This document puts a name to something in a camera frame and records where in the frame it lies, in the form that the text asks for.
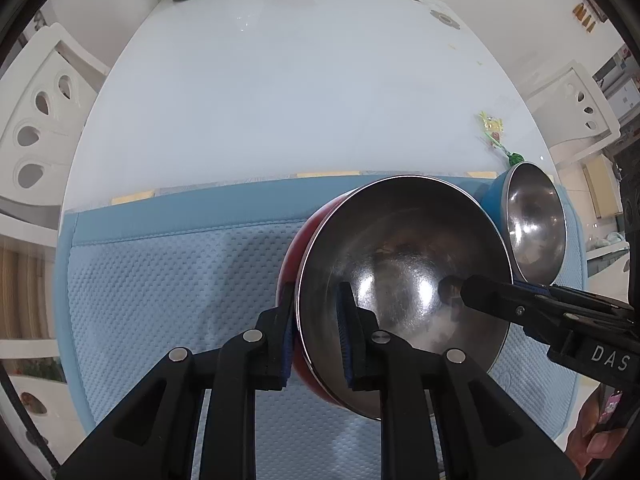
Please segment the finger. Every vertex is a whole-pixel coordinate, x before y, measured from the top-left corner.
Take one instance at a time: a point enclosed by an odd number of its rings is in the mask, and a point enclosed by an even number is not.
[[[586,400],[578,414],[578,423],[580,434],[583,437],[588,436],[598,425],[600,418],[600,394],[599,388],[596,388],[590,397]]]
[[[627,431],[626,428],[621,428],[620,430],[603,431],[593,435],[587,447],[587,454],[600,460],[611,458],[620,442],[626,436]]]
[[[592,460],[591,456],[587,455],[587,443],[588,441],[580,436],[578,429],[573,430],[569,434],[564,452],[574,463],[581,476],[584,476],[586,467]]]

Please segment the textured mat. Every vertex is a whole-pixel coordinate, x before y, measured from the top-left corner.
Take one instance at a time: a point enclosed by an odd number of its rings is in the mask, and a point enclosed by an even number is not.
[[[273,306],[280,263],[305,219],[375,179],[254,182],[66,215],[56,255],[56,329],[85,429],[169,349],[216,348],[253,326]],[[447,180],[476,198],[489,182]],[[559,192],[568,243],[558,282],[584,288],[580,224]],[[491,375],[555,437],[568,420],[577,381],[545,353],[512,327]],[[257,392],[256,459],[260,479],[377,479],[380,425],[327,404],[293,373],[284,391]]]

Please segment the metal screw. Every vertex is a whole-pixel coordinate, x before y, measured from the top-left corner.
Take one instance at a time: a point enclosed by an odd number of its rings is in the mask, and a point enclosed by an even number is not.
[[[244,334],[242,334],[242,339],[249,343],[255,343],[256,341],[260,341],[262,339],[262,332],[252,328],[251,330],[247,330]]]
[[[187,355],[189,355],[187,349],[178,346],[178,348],[174,348],[169,352],[169,359],[174,363],[178,363],[180,361],[184,361],[187,358]]]
[[[391,336],[384,330],[376,330],[373,334],[371,334],[371,340],[374,343],[383,345],[391,341]]]
[[[458,350],[457,348],[452,348],[447,351],[447,359],[452,363],[463,363],[466,359],[466,355],[462,350]]]

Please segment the candy wrapper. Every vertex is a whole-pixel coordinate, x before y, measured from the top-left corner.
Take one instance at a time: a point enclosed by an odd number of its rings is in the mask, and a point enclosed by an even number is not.
[[[497,140],[498,143],[502,141],[502,119],[495,119],[493,117],[488,116],[484,112],[480,112],[480,118],[482,119],[482,123],[484,124],[484,132],[488,136],[490,136],[493,140]]]
[[[524,161],[524,157],[519,153],[511,153],[502,145],[502,119],[488,116],[485,112],[480,112],[484,134],[488,137],[494,148],[500,148],[509,159],[509,165],[515,166]]]

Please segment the chair backrest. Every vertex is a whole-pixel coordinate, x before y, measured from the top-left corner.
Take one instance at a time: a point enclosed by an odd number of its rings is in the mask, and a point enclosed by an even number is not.
[[[620,130],[609,103],[584,67],[572,61],[525,97],[548,147]]]
[[[94,79],[104,80],[108,73],[54,23],[36,32],[0,79],[0,196],[31,205],[62,204],[97,96],[68,59],[81,60],[81,70]]]

